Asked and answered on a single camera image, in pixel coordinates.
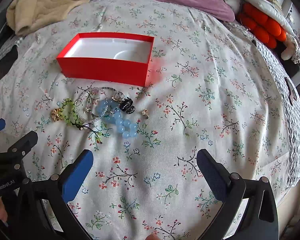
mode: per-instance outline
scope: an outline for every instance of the bed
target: bed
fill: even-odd
[[[154,36],[148,72],[155,81],[142,88],[65,77],[56,56],[81,32]],[[41,180],[91,150],[94,165],[69,207],[93,239],[150,233],[196,239],[222,204],[196,165],[198,150],[207,149],[245,179],[268,177],[276,203],[300,179],[300,98],[294,88],[297,100],[290,104],[285,78],[270,50],[239,24],[156,0],[93,0],[22,41],[0,81],[0,118],[6,121],[0,151],[36,131],[38,144],[24,163],[29,178]],[[136,138],[123,139],[101,121],[91,127],[95,132],[52,121],[63,99],[104,86],[133,99]]]

